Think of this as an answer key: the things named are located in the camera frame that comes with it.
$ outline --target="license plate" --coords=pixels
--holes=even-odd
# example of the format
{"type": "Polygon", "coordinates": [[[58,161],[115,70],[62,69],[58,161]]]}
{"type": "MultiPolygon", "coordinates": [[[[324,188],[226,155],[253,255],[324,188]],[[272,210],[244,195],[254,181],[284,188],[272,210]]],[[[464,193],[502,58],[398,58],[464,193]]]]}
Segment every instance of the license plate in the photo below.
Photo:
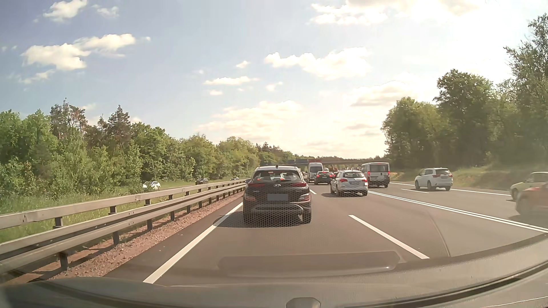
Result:
{"type": "Polygon", "coordinates": [[[268,201],[287,201],[288,194],[286,193],[269,193],[266,195],[268,201]]]}

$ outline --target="grass embankment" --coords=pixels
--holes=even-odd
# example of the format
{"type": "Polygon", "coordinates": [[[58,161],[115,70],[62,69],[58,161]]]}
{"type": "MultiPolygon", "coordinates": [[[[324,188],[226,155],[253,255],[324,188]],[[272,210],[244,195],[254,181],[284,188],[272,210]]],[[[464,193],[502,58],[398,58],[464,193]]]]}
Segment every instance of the grass embankment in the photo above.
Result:
{"type": "MultiPolygon", "coordinates": [[[[414,182],[421,169],[408,169],[392,172],[392,181],[414,182]]],[[[537,166],[484,166],[451,170],[453,185],[483,189],[508,190],[514,183],[521,182],[531,172],[547,171],[547,165],[537,166]]]]}
{"type": "MultiPolygon", "coordinates": [[[[212,180],[210,182],[221,182],[221,181],[227,181],[227,180],[230,180],[230,178],[212,180]]],[[[160,184],[162,185],[161,190],[164,190],[170,187],[194,185],[195,182],[185,182],[185,181],[179,180],[179,181],[164,181],[164,182],[161,182],[160,184]]],[[[32,196],[32,197],[16,196],[16,197],[0,200],[0,215],[8,214],[8,213],[24,212],[26,210],[56,207],[56,206],[62,206],[66,204],[74,204],[79,202],[92,201],[92,200],[98,200],[98,199],[104,199],[104,198],[110,198],[110,197],[117,197],[117,196],[123,196],[128,194],[129,192],[126,187],[117,187],[114,192],[103,193],[97,196],[73,194],[73,195],[64,196],[60,198],[59,200],[51,200],[45,197],[35,197],[35,196],[32,196]]],[[[183,195],[184,195],[183,193],[179,193],[179,194],[173,195],[173,197],[178,198],[178,197],[182,197],[183,195]]],[[[163,201],[166,201],[167,199],[168,199],[167,196],[154,198],[151,200],[151,203],[154,204],[158,202],[163,202],[163,201]]],[[[116,211],[123,212],[125,210],[142,207],[143,205],[144,205],[144,201],[126,203],[126,204],[117,206],[116,211]]],[[[109,208],[103,208],[103,209],[91,210],[84,213],[65,216],[63,217],[63,224],[72,225],[76,223],[81,223],[86,220],[107,216],[109,214],[109,211],[110,211],[109,208]]],[[[10,241],[11,239],[48,231],[48,230],[51,230],[54,225],[55,225],[55,221],[53,219],[49,219],[49,220],[39,221],[36,223],[29,223],[22,226],[0,230],[0,243],[10,241]]]]}

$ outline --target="sky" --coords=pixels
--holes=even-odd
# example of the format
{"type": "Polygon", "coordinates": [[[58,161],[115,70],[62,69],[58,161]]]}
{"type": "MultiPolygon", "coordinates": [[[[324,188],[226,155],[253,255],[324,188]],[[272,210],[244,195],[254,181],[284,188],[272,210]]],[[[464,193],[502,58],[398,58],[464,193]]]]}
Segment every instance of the sky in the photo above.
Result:
{"type": "Polygon", "coordinates": [[[175,138],[238,136],[300,155],[382,156],[403,96],[451,69],[509,78],[545,0],[0,2],[0,107],[118,105],[175,138]]]}

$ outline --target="black car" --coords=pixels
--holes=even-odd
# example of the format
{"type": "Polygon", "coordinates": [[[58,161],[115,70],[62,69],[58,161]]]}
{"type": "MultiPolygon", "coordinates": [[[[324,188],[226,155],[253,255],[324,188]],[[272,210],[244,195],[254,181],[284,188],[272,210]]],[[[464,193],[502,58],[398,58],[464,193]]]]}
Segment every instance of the black car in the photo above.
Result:
{"type": "Polygon", "coordinates": [[[316,174],[316,177],[314,178],[314,185],[318,185],[320,183],[331,183],[331,180],[335,178],[335,175],[333,175],[333,172],[329,171],[320,171],[316,174]]]}
{"type": "Polygon", "coordinates": [[[196,180],[196,185],[198,185],[198,184],[207,184],[207,183],[209,183],[208,178],[201,178],[201,179],[196,180]]]}
{"type": "Polygon", "coordinates": [[[297,167],[264,166],[255,170],[243,197],[243,219],[250,224],[260,216],[302,215],[312,220],[310,189],[297,167]]]}

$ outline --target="green foliage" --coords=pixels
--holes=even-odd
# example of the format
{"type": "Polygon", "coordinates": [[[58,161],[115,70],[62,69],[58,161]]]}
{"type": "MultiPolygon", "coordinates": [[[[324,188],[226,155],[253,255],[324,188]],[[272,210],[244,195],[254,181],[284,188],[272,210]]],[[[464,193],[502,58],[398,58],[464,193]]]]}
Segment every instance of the green foliage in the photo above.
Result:
{"type": "Polygon", "coordinates": [[[548,159],[548,15],[531,38],[506,47],[513,78],[451,70],[438,79],[437,105],[402,98],[383,123],[387,158],[397,168],[474,167],[548,159]]]}

